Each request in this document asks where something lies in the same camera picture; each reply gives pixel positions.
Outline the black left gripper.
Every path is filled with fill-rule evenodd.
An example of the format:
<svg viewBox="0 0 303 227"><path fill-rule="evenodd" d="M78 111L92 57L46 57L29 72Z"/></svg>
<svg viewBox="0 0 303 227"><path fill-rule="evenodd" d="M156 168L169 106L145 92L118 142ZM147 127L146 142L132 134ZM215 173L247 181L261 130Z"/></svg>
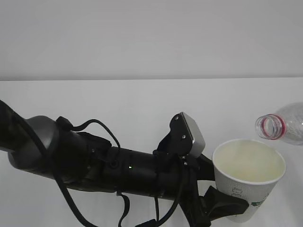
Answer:
<svg viewBox="0 0 303 227"><path fill-rule="evenodd" d="M184 158L185 182L179 205L191 227L209 227L211 221L243 214L246 200L224 194L209 186L204 196L199 195L198 180L215 181L214 164L205 155Z"/></svg>

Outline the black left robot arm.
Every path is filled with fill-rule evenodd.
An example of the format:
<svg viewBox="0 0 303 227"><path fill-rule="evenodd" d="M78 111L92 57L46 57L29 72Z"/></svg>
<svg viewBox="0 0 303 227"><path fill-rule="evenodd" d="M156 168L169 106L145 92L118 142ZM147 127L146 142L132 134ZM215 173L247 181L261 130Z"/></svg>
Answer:
<svg viewBox="0 0 303 227"><path fill-rule="evenodd" d="M169 133L151 153L112 146L107 139L89 134L88 120L73 126L66 118L46 116L22 118L6 103L0 104L0 148L16 169L54 179L71 211L90 227L75 205L69 189L115 193L124 200L128 194L172 200L163 217L143 222L159 227L180 206L192 227L208 227L215 219L244 213L246 200L222 193L210 186L199 195L199 180L214 181L213 162L203 155L204 138L197 123L185 112L170 121Z"/></svg>

